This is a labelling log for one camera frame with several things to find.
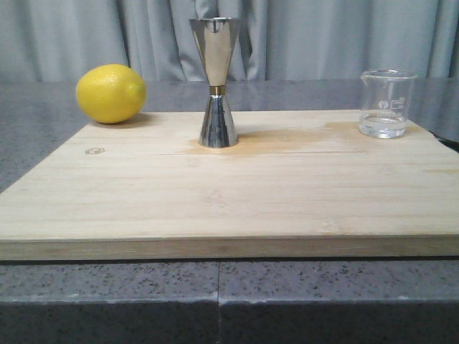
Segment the clear glass beaker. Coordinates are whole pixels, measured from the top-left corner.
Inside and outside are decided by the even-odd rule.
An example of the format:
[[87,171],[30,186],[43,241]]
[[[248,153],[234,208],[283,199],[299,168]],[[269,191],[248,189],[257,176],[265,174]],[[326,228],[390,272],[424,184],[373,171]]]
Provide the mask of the clear glass beaker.
[[416,79],[414,72],[405,70],[363,72],[359,131],[374,138],[402,137]]

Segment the silver double jigger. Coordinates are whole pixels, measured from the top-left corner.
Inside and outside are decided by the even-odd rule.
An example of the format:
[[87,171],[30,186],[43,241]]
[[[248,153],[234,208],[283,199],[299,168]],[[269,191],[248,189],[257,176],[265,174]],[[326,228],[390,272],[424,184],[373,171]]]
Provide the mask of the silver double jigger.
[[209,83],[199,144],[207,148],[234,146],[238,137],[227,101],[226,81],[240,20],[214,17],[190,19],[189,23]]

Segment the grey curtain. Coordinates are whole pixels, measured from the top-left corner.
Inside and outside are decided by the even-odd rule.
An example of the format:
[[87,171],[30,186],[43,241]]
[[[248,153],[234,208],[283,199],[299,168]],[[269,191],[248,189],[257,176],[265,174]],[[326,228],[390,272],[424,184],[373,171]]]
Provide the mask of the grey curtain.
[[201,81],[193,18],[235,17],[231,80],[458,75],[456,1],[3,1],[1,79],[63,82],[109,63]]

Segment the wooden cutting board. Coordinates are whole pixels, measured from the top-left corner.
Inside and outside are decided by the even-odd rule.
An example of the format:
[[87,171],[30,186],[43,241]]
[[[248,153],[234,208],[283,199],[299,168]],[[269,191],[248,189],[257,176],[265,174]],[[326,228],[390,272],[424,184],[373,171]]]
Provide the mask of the wooden cutting board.
[[410,123],[362,135],[357,112],[200,113],[91,123],[1,195],[3,260],[458,254],[458,154]]

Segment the yellow lemon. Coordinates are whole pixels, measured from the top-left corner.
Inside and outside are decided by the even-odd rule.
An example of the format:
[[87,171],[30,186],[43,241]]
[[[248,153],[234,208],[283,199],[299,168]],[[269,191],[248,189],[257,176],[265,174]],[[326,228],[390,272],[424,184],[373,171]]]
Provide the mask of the yellow lemon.
[[132,118],[146,101],[142,77],[123,64],[105,64],[78,81],[75,96],[80,109],[98,123],[121,123]]

